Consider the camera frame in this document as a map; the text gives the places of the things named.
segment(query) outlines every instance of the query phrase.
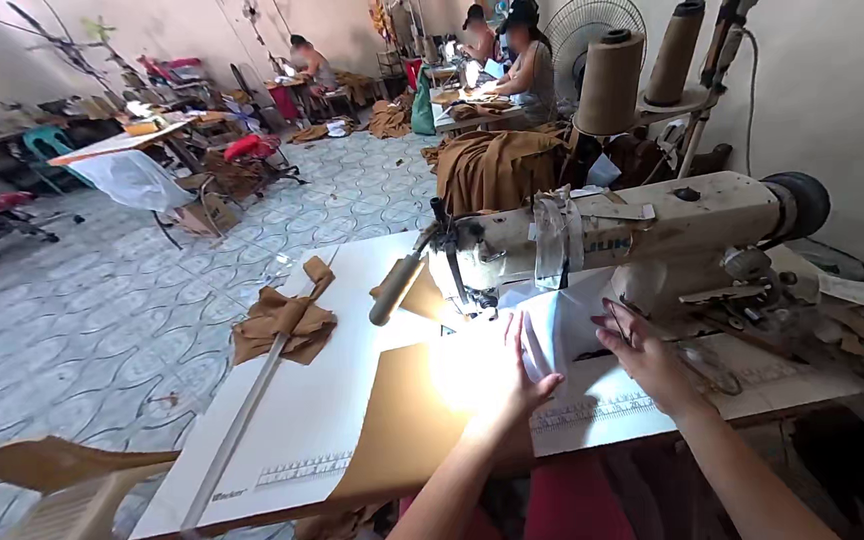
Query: green plastic chair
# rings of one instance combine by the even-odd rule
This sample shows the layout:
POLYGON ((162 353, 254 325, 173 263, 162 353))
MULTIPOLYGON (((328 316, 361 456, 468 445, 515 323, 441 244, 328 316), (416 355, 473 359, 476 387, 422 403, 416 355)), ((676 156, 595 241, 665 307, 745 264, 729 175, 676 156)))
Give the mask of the green plastic chair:
MULTIPOLYGON (((69 142, 69 139, 66 136, 66 132, 55 126, 39 126, 25 131, 22 135, 22 142, 25 143, 25 147, 28 148, 29 152, 31 152, 38 160, 37 163, 30 163, 30 169, 32 172, 37 174, 39 178, 42 178, 42 181, 49 185, 52 190, 57 191, 61 195, 65 195, 66 193, 59 189, 59 187, 48 178, 47 173, 50 169, 58 168, 49 165, 49 160, 59 156, 64 156, 74 150, 74 148, 72 148, 72 143, 69 142)), ((77 178, 79 182, 90 187, 92 190, 95 190, 95 184, 89 181, 88 178, 75 172, 69 167, 62 166, 61 168, 64 169, 65 172, 77 178)))

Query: gray tank top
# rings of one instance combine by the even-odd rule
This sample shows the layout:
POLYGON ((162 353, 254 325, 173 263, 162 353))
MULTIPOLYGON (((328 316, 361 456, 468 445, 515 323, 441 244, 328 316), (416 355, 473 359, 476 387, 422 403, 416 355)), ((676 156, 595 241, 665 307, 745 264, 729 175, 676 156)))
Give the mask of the gray tank top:
POLYGON ((332 91, 339 88, 339 80, 335 78, 335 72, 332 71, 332 66, 325 58, 321 59, 315 72, 315 82, 332 91))

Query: red chair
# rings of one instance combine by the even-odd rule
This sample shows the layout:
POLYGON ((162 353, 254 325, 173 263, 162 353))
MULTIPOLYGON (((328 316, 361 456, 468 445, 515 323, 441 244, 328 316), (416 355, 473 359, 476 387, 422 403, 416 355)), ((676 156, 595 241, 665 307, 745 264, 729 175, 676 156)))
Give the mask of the red chair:
POLYGON ((0 193, 0 233, 18 231, 30 237, 42 237, 47 242, 58 242, 59 237, 53 232, 32 224, 35 216, 17 208, 29 204, 35 198, 28 191, 0 193))

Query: sewing machine handwheel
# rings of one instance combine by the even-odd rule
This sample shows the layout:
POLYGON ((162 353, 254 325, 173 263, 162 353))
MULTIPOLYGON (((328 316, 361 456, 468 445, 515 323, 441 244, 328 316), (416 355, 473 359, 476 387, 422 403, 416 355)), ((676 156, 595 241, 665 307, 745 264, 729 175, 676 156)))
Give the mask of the sewing machine handwheel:
MULTIPOLYGON (((818 179, 800 172, 775 173, 762 178, 766 184, 774 184, 785 188, 795 199, 795 216, 792 226, 776 240, 804 239, 814 234, 829 219, 832 203, 829 191, 818 179)), ((786 217, 788 208, 783 213, 786 217)))

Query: tiled floor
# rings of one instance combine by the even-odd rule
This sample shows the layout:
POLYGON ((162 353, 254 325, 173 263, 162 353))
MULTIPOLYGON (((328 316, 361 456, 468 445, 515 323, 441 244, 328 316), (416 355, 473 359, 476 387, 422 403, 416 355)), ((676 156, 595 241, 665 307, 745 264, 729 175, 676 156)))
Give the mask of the tiled floor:
MULTIPOLYGON (((86 221, 50 225, 57 244, 19 241, 2 253, 0 444, 51 434, 109 450, 180 448, 229 372, 231 326, 258 289, 284 282, 307 249, 431 222, 436 181, 419 150, 437 143, 356 132, 287 145, 311 183, 272 186, 222 242, 177 231, 182 251, 149 212, 101 192, 40 200, 37 209, 86 221)), ((152 490, 126 499, 119 534, 152 490)), ((0 534, 36 497, 0 483, 0 534)), ((291 535, 284 524, 225 538, 291 535)))

